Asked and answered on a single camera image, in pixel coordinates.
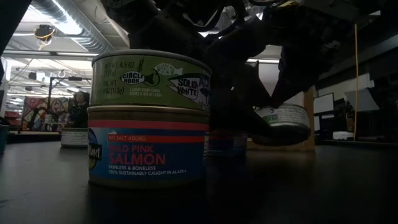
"salmon can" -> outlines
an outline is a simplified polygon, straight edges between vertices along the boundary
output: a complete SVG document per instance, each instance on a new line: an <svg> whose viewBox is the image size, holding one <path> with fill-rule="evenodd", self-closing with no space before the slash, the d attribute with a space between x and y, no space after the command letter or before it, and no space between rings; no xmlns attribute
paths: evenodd
<svg viewBox="0 0 398 224"><path fill-rule="evenodd" d="M248 136L234 131L212 131L209 134L209 156L244 156L248 146Z"/></svg>
<svg viewBox="0 0 398 224"><path fill-rule="evenodd" d="M93 60L90 106L151 105L210 110L204 63L156 50L106 52Z"/></svg>
<svg viewBox="0 0 398 224"><path fill-rule="evenodd" d="M156 106L88 108L90 182L156 189L203 177L209 114Z"/></svg>

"red stripe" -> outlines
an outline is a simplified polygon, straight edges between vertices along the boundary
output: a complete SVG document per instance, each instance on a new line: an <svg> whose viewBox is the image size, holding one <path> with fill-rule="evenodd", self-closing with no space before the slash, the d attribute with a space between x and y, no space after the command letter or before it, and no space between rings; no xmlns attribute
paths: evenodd
<svg viewBox="0 0 398 224"><path fill-rule="evenodd" d="M207 124L166 122L166 121L115 121L91 120L89 128L142 128L142 129L168 129L168 130L194 130L207 131Z"/></svg>
<svg viewBox="0 0 398 224"><path fill-rule="evenodd" d="M148 136L133 134L109 134L108 142L148 143L204 143L204 136Z"/></svg>

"table surface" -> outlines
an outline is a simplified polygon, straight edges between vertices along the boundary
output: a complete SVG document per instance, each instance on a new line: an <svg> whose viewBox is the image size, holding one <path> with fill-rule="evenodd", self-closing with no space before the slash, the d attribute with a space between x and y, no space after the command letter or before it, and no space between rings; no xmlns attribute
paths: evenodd
<svg viewBox="0 0 398 224"><path fill-rule="evenodd" d="M206 180L168 190L88 184L85 149L9 144L0 223L397 223L398 151L317 147L209 159Z"/></svg>

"can label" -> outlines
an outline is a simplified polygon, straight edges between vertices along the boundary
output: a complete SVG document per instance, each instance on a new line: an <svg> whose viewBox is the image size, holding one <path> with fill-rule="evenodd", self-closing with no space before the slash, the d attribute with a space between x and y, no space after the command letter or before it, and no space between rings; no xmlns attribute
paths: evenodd
<svg viewBox="0 0 398 224"><path fill-rule="evenodd" d="M118 55L96 61L91 105L160 105L209 111L210 73L181 60Z"/></svg>
<svg viewBox="0 0 398 224"><path fill-rule="evenodd" d="M86 128L63 128L61 136L61 145L69 146L87 146Z"/></svg>
<svg viewBox="0 0 398 224"><path fill-rule="evenodd" d="M90 120L90 175L158 181L202 176L207 124Z"/></svg>
<svg viewBox="0 0 398 224"><path fill-rule="evenodd" d="M279 108L262 108L256 113L269 125L278 123L300 123L310 127L310 120L305 109L299 106L282 105Z"/></svg>
<svg viewBox="0 0 398 224"><path fill-rule="evenodd" d="M246 134L210 133L209 155L236 156L246 152L248 136Z"/></svg>

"green label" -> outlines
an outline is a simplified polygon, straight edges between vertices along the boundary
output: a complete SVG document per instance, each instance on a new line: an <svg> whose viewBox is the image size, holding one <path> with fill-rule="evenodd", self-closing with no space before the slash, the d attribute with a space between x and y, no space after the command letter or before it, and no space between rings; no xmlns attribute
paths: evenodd
<svg viewBox="0 0 398 224"><path fill-rule="evenodd" d="M267 121L268 124L272 124L278 122L278 115L274 114L274 115L265 116L263 117L263 119Z"/></svg>
<svg viewBox="0 0 398 224"><path fill-rule="evenodd" d="M189 62L147 55L102 58L93 65L91 105L210 109L210 73Z"/></svg>

